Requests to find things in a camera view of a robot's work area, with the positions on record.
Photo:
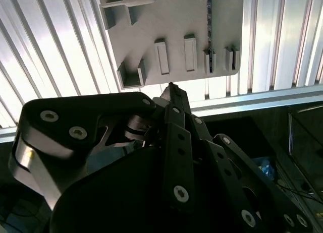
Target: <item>bolt head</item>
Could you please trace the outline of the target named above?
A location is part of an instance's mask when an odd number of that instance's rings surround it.
[[[73,126],[69,130],[71,137],[77,140],[84,140],[87,137],[87,132],[85,129],[79,126]]]
[[[254,219],[253,215],[248,210],[242,210],[241,216],[243,220],[249,225],[250,227],[254,228],[256,226],[256,220]]]
[[[144,98],[142,101],[143,101],[145,104],[150,105],[150,101],[149,101],[148,99],[145,99],[145,98]]]
[[[291,226],[294,227],[295,223],[289,215],[284,214],[285,221]]]
[[[176,199],[181,203],[186,203],[189,199],[189,195],[186,189],[179,185],[174,187],[174,195]]]
[[[307,224],[306,220],[303,218],[303,216],[301,216],[301,215],[297,214],[297,215],[296,215],[296,217],[297,217],[298,221],[299,221],[299,222],[300,222],[304,227],[308,227],[308,224]]]
[[[203,123],[203,121],[198,117],[195,118],[195,121],[200,125]]]
[[[59,116],[54,111],[45,110],[40,113],[40,118],[46,122],[55,122],[59,119]]]
[[[179,109],[176,107],[173,108],[173,111],[175,111],[176,113],[180,113]]]
[[[226,144],[230,144],[230,140],[227,137],[223,137],[222,140],[226,143]]]

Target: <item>white panel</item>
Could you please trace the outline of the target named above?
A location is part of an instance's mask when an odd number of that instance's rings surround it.
[[[6,38],[3,33],[0,32],[0,62],[3,68],[0,68],[2,73],[8,80],[16,86],[18,92],[20,93],[23,101],[27,103],[33,99],[37,99],[37,95],[28,81],[28,78],[24,71],[22,70],[19,62],[17,61],[15,55],[13,54],[11,48],[6,42]]]
[[[274,61],[280,0],[258,0],[252,92],[268,91]]]
[[[121,90],[122,93],[130,93],[130,92],[140,92],[139,88],[127,88]]]
[[[159,73],[160,74],[170,73],[168,59],[167,59],[166,43],[164,41],[155,43],[155,55],[156,55],[157,69]]]
[[[15,122],[10,117],[2,103],[0,103],[0,126],[2,126],[2,128],[16,126]]]
[[[63,0],[43,1],[81,95],[97,94],[88,64]]]
[[[102,15],[99,10],[99,0],[79,0],[84,8],[84,14],[91,30],[91,37],[100,57],[104,74],[111,93],[118,93],[119,82],[114,71],[117,70],[116,59],[111,47],[109,34],[104,29]]]
[[[162,83],[162,84],[160,85],[161,93],[163,93],[163,92],[164,92],[164,90],[165,90],[167,87],[168,87],[168,83]]]
[[[187,72],[197,71],[196,39],[184,39],[185,64]]]
[[[8,108],[8,112],[14,118],[15,122],[18,122],[20,112],[22,109],[22,103],[13,91],[12,87],[8,83],[7,79],[0,72],[0,97],[4,104]]]
[[[241,41],[241,65],[239,77],[239,94],[248,92],[248,73],[249,73],[249,51],[250,34],[252,32],[252,0],[243,0],[243,19],[242,19],[242,41]]]
[[[307,29],[303,49],[300,51],[301,60],[298,71],[299,74],[296,77],[297,87],[302,87],[306,84],[306,77],[315,77],[319,64],[319,56],[316,57],[316,59],[314,59],[314,57],[316,52],[320,53],[320,50],[316,51],[316,49],[320,39],[320,30],[323,19],[321,15],[323,0],[309,0],[309,2],[310,1],[312,2],[312,5],[311,7],[308,7],[310,9],[310,15],[308,20],[305,20],[304,24]]]
[[[227,96],[227,77],[208,79],[209,98],[224,98]]]
[[[62,96],[77,95],[37,0],[17,0]]]
[[[274,89],[292,87],[307,0],[285,0]]]
[[[316,75],[322,63],[323,52],[323,6],[321,5],[319,20],[315,32],[315,39],[311,51],[305,85],[310,86],[315,83]]]
[[[162,94],[162,90],[159,84],[144,86],[143,88],[140,88],[140,91],[148,95],[151,99],[153,99],[154,97],[160,97]]]
[[[93,41],[93,34],[89,24],[88,17],[85,15],[83,4],[80,0],[69,0],[77,20],[78,27],[86,49],[86,55],[93,69],[96,82],[98,84],[100,93],[110,93],[109,86],[104,74],[103,64],[100,61],[98,50]]]
[[[239,91],[239,73],[230,76],[230,95],[237,96]]]
[[[179,88],[186,91],[188,100],[190,102],[200,101],[205,99],[205,80],[204,79],[176,82],[175,84],[178,85]]]
[[[57,97],[57,93],[42,65],[28,34],[10,0],[0,0],[0,19],[5,26],[21,62],[26,66],[42,98]]]

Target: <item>wire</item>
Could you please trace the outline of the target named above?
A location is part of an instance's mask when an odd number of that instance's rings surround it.
[[[4,220],[0,219],[0,222],[3,223],[3,224],[6,224],[6,225],[9,225],[12,229],[15,229],[16,231],[19,231],[21,233],[23,233],[22,230],[18,229],[17,227],[15,227],[14,225],[8,223],[8,222],[5,222]]]
[[[313,196],[306,196],[306,195],[302,195],[302,194],[301,194],[301,193],[306,194],[305,192],[301,192],[301,191],[297,191],[297,190],[292,190],[292,189],[286,188],[286,187],[284,187],[284,186],[282,186],[282,185],[280,185],[280,184],[278,184],[278,186],[279,186],[279,187],[281,187],[281,188],[283,188],[283,189],[289,190],[290,192],[292,192],[292,193],[294,193],[294,194],[296,194],[296,195],[298,195],[298,196],[301,196],[301,197],[303,197],[303,198],[307,198],[307,199],[314,200],[314,201],[316,201],[317,203],[319,203],[319,204],[323,205],[323,202],[322,202],[322,201],[320,201],[320,200],[318,200],[318,199],[314,198]]]

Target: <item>rectangular slot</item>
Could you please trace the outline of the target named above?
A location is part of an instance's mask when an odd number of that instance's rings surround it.
[[[137,71],[127,71],[125,64],[121,63],[118,68],[118,78],[121,89],[143,87],[146,82],[144,61],[140,61]]]
[[[205,69],[205,72],[207,74],[209,73],[212,73],[211,70],[210,70],[210,55],[208,53],[208,50],[205,50],[203,52],[203,55],[204,55],[204,69]],[[213,64],[212,64],[212,67],[213,67],[213,70],[217,67],[217,55],[213,52],[213,60],[212,60]]]
[[[228,72],[239,70],[240,67],[240,51],[236,48],[226,48],[226,69]]]
[[[185,48],[185,64],[186,71],[197,71],[197,56],[196,56],[196,39],[195,37],[184,39]]]
[[[155,55],[158,71],[163,75],[169,74],[170,69],[168,66],[166,43],[164,41],[155,43]]]

